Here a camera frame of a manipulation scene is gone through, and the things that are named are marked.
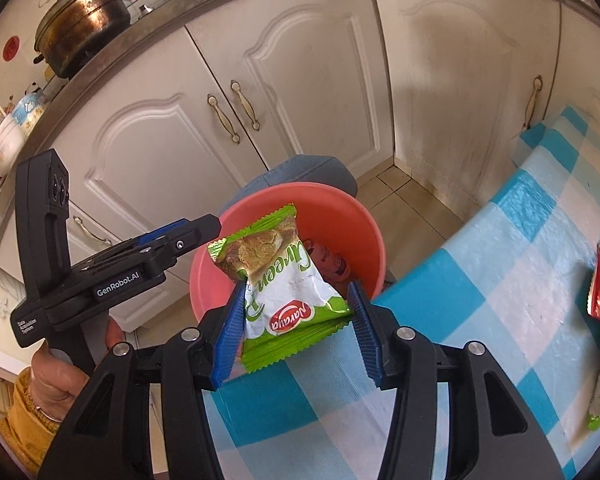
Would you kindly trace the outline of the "yellow sleeve forearm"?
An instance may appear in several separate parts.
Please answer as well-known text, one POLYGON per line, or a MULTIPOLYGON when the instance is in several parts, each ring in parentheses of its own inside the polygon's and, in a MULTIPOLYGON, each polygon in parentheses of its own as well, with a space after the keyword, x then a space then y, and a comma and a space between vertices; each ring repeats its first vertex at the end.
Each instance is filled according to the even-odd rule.
POLYGON ((27 477, 35 479, 62 419, 35 402, 32 380, 30 367, 18 375, 12 405, 0 418, 0 438, 27 477))

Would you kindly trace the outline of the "person's left hand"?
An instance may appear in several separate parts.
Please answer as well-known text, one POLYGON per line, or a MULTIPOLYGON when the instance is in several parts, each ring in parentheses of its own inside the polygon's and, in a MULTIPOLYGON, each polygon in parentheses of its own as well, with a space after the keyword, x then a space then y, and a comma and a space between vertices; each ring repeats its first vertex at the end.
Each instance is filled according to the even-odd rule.
POLYGON ((90 379, 83 370, 56 358, 46 341, 32 356, 29 396, 35 411, 60 424, 90 379))

